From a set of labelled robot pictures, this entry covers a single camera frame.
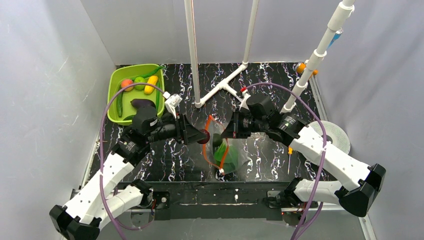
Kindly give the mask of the toy dark red plum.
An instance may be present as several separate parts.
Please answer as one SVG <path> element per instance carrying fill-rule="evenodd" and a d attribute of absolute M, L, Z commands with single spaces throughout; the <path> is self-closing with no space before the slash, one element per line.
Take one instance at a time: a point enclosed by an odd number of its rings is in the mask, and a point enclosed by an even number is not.
<path fill-rule="evenodd" d="M 201 129 L 200 131 L 204 134 L 204 138 L 198 141 L 198 143 L 202 145 L 207 144 L 210 140 L 210 133 L 206 129 Z"/>

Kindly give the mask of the clear zip bag orange zipper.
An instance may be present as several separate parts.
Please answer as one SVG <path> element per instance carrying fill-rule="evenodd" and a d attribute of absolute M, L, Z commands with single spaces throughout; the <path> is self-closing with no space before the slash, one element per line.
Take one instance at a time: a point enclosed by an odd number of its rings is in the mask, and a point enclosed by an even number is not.
<path fill-rule="evenodd" d="M 224 138 L 225 126 L 209 115 L 204 129 L 209 133 L 208 143 L 202 145 L 204 160 L 220 175 L 234 173 L 246 165 L 248 154 L 240 139 Z"/>

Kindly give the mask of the toy bok choy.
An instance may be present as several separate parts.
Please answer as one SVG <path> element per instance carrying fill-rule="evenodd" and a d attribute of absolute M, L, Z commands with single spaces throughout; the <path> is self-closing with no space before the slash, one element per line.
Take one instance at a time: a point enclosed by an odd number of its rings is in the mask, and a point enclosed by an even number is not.
<path fill-rule="evenodd" d="M 219 171 L 225 175 L 238 170 L 241 165 L 240 150 L 232 141 L 224 139 L 221 146 L 215 147 L 213 158 L 220 167 Z"/>

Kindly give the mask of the toy purple eggplant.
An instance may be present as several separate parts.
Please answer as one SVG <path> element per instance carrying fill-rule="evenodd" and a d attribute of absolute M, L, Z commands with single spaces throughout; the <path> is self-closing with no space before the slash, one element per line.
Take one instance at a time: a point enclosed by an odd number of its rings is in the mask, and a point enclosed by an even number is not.
<path fill-rule="evenodd" d="M 131 103 L 131 106 L 136 110 L 146 106 L 156 108 L 156 104 L 152 100 L 145 99 L 145 98 L 135 98 L 131 100 L 130 103 Z"/>

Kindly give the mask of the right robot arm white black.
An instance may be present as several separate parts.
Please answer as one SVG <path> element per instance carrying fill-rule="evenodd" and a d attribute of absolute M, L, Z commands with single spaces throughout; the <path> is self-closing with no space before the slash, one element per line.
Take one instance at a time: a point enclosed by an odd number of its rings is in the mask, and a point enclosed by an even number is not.
<path fill-rule="evenodd" d="M 324 140 L 306 121 L 293 113 L 278 113 L 267 95 L 253 95 L 246 100 L 247 109 L 236 110 L 221 133 L 225 139 L 246 139 L 252 133 L 265 133 L 302 154 L 314 165 L 323 163 L 335 181 L 293 179 L 280 195 L 280 200 L 294 206 L 307 202 L 338 204 L 357 217 L 364 217 L 380 193 L 386 169 L 380 164 L 368 165 L 349 156 L 330 141 Z"/>

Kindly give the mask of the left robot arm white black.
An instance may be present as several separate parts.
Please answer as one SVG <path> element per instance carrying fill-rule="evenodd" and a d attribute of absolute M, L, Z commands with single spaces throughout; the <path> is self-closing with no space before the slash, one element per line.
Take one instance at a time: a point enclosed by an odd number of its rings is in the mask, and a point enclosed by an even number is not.
<path fill-rule="evenodd" d="M 185 115 L 167 113 L 158 117 L 152 106 L 139 108 L 95 176 L 63 206 L 50 210 L 56 231 L 67 240 L 95 240 L 125 211 L 135 206 L 150 207 L 153 187 L 140 179 L 113 197 L 107 196 L 151 151 L 151 143 L 167 139 L 184 145 L 205 144 L 210 135 L 194 127 Z"/>

